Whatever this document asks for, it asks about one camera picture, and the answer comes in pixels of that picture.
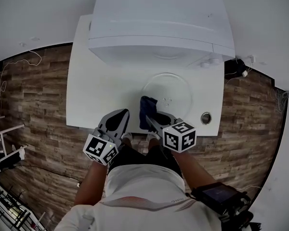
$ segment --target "white t-shirt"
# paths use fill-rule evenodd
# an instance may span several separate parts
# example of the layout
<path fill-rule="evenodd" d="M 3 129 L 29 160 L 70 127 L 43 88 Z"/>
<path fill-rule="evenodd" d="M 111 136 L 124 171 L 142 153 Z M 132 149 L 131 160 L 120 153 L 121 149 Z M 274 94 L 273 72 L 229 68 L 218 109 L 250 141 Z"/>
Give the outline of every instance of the white t-shirt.
<path fill-rule="evenodd" d="M 108 175 L 106 198 L 74 206 L 56 231 L 220 231 L 217 214 L 186 197 L 183 179 L 156 165 L 124 165 Z"/>

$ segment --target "dark blue rag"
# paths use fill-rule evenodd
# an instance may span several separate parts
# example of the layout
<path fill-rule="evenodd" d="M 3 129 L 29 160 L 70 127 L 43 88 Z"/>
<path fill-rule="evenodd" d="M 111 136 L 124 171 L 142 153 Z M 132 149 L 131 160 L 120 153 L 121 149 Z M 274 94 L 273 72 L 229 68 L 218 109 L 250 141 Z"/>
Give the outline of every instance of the dark blue rag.
<path fill-rule="evenodd" d="M 154 98 L 149 98 L 147 96 L 142 96 L 140 99 L 140 112 L 139 119 L 141 129 L 151 130 L 149 124 L 147 123 L 145 116 L 152 117 L 157 113 L 156 104 L 157 100 Z"/>

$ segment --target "table top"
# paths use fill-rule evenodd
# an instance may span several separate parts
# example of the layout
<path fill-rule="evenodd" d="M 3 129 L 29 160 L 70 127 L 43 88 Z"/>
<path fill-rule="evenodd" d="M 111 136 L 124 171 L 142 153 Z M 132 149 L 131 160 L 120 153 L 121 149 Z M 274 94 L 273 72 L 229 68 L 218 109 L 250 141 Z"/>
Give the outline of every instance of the table top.
<path fill-rule="evenodd" d="M 192 101 L 184 121 L 196 127 L 198 136 L 217 136 L 223 104 L 223 64 L 172 69 L 108 66 L 88 48 L 91 19 L 92 15 L 80 17 L 74 38 L 66 91 L 67 125 L 96 128 L 106 114 L 127 108 L 130 111 L 127 131 L 148 133 L 139 128 L 140 97 L 153 77 L 167 73 L 188 83 Z M 212 117 L 207 125 L 200 120 L 205 112 Z"/>

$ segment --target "white cube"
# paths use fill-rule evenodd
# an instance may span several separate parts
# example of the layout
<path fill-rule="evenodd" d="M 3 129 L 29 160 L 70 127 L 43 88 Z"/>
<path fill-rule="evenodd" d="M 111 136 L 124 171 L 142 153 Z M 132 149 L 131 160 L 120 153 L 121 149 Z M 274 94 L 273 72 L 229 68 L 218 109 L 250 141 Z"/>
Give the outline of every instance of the white cube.
<path fill-rule="evenodd" d="M 180 122 L 163 129 L 163 146 L 183 152 L 196 145 L 196 128 L 186 122 Z"/>
<path fill-rule="evenodd" d="M 116 144 L 89 134 L 83 152 L 91 160 L 107 165 L 118 154 L 118 149 Z"/>

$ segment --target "wooden floor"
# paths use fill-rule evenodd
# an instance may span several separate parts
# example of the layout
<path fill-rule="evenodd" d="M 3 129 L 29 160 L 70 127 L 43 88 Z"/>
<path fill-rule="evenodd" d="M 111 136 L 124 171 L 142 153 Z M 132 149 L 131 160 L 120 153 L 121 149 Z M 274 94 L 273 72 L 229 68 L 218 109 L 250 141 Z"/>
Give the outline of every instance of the wooden floor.
<path fill-rule="evenodd" d="M 71 46 L 37 51 L 39 66 L 26 62 L 8 65 L 2 81 L 0 129 L 24 123 L 10 133 L 8 140 L 27 144 L 23 165 L 33 165 L 82 180 L 90 165 L 82 152 L 88 131 L 66 125 L 66 83 Z M 4 62 L 28 59 L 39 61 L 33 53 Z M 271 164 L 279 138 L 282 115 L 271 98 L 271 80 L 253 71 L 246 78 L 232 79 L 224 88 L 222 117 L 217 137 L 198 137 L 190 152 L 216 179 L 246 188 L 260 186 Z M 136 136 L 134 147 L 146 153 L 147 143 Z M 35 167 L 16 167 L 0 174 L 0 184 L 13 186 L 15 194 L 27 203 L 47 227 L 53 230 L 72 207 L 77 180 Z M 251 198 L 257 188 L 248 188 Z"/>

